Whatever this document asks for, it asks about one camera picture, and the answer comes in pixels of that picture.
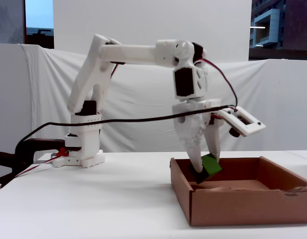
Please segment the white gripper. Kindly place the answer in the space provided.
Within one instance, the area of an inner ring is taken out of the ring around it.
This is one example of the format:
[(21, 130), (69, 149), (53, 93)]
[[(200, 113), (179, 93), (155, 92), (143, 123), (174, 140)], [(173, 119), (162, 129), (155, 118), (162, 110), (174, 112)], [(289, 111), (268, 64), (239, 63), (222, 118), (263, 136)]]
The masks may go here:
[[(211, 100), (186, 100), (172, 106), (174, 115), (188, 113), (197, 110), (206, 110), (221, 106), (220, 99)], [(185, 148), (190, 162), (196, 172), (202, 172), (201, 159), (201, 135), (205, 135), (205, 140), (209, 153), (219, 162), (220, 158), (220, 121), (211, 119), (211, 113), (197, 113), (195, 115), (182, 116), (173, 120), (175, 131)]]

